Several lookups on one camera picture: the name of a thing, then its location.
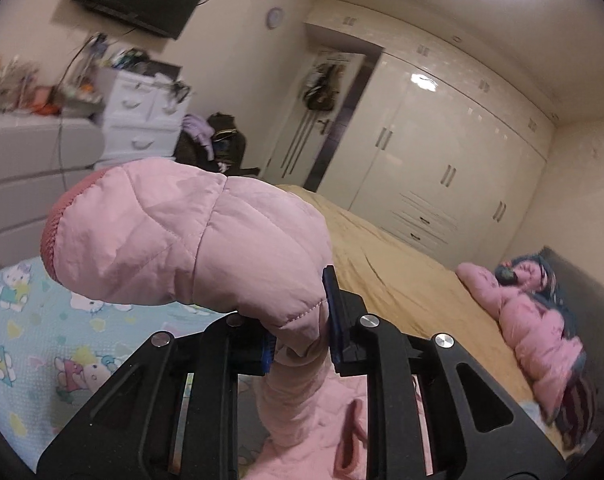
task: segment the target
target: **pink knit cuff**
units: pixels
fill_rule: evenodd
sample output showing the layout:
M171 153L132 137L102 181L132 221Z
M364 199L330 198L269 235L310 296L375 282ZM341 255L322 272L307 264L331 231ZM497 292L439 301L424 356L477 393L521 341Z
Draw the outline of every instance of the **pink knit cuff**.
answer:
M53 265L55 237L57 236L57 227L59 226L62 216L64 215L64 211L66 211L66 208L73 203L75 197L82 194L90 186L95 184L109 169L110 168L104 168L103 170L91 173L81 182L75 184L75 186L71 187L60 197L48 214L48 220L46 221L44 232L42 233L39 253L42 257L42 261L44 262L46 272L48 272L49 276L55 281L57 281L57 275Z

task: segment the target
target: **bed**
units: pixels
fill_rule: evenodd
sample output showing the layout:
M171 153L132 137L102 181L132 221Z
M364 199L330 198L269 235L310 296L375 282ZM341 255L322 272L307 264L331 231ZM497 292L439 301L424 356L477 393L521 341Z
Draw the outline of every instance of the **bed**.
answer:
M403 332L450 333L515 400L533 400L495 321L453 272L319 195L281 187L324 215L342 288ZM7 267L0 271L0 431L34 468L60 428L151 333L200 332L219 316L178 303L148 308L87 300L53 282L39 258ZM251 403L242 395L249 390L240 384L240 402ZM242 428L254 433L240 438L240 463L249 466L265 434L255 415ZM560 448L557 431L547 435Z

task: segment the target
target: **ceiling light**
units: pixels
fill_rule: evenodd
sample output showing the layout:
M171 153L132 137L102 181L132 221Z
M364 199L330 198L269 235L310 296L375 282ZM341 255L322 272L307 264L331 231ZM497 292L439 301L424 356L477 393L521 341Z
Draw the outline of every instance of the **ceiling light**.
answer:
M437 89L437 83L433 79L429 79L422 74L412 74L411 82L415 83L420 88L431 92L434 92Z

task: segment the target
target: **metal bolt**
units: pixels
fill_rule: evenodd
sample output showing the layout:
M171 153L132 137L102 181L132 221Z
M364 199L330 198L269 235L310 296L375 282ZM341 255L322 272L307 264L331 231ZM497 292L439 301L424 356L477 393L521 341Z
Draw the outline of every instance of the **metal bolt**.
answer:
M158 332L157 334L153 334L153 337L150 338L150 342L153 346L162 347L168 345L171 342L171 334L168 332Z
M244 324L244 318L239 314L230 314L226 317L226 324L228 326L242 326Z
M435 336L435 344L442 348L451 348L455 344L455 340L448 334L437 334Z
M359 323L367 328L375 328L380 324L380 320L372 314L367 314L359 318Z

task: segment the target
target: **door handle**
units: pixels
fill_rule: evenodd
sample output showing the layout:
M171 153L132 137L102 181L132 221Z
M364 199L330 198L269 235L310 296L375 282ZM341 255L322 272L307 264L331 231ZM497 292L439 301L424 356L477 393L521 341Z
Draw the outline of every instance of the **door handle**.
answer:
M142 102L141 101L129 101L128 99L124 99L122 101L122 104L126 108L129 108L130 110L133 110L134 108L137 108L140 104L142 104Z
M451 182L453 182L453 179L456 177L457 172L458 172L458 168L453 168L453 172L451 173L451 176L448 177L448 182L444 185L445 187L448 187L451 185Z
M133 147L136 150L148 150L154 142L154 139L133 139Z
M323 134L326 133L326 130L329 129L329 125L331 124L331 120L330 119L326 119L325 121L317 121L320 124L323 124L323 128L322 131L320 132L320 136L323 136Z
M378 148L380 146L380 142L382 142L382 137L384 137L384 134L386 134L386 128L382 128L382 131L380 132L380 136L377 138L377 142L375 143L376 148Z
M446 179L448 178L448 172L451 171L451 165L448 165L447 171L445 171L444 176L442 177L442 180L439 181L440 184L444 184L446 182Z
M500 200L500 205L498 205L498 209L495 212L495 214L493 214L493 220L497 220L498 219L498 215L500 214L500 211L502 210L502 200Z
M502 207L502 214L498 217L498 223L500 223L502 218L504 218L504 213L506 213L506 204L504 204L504 207Z
M384 146L382 146L382 151L386 150L386 147L388 146L388 141L391 140L391 137L393 137L393 134L395 132L392 130L388 131L388 135L386 136L386 140L384 141Z

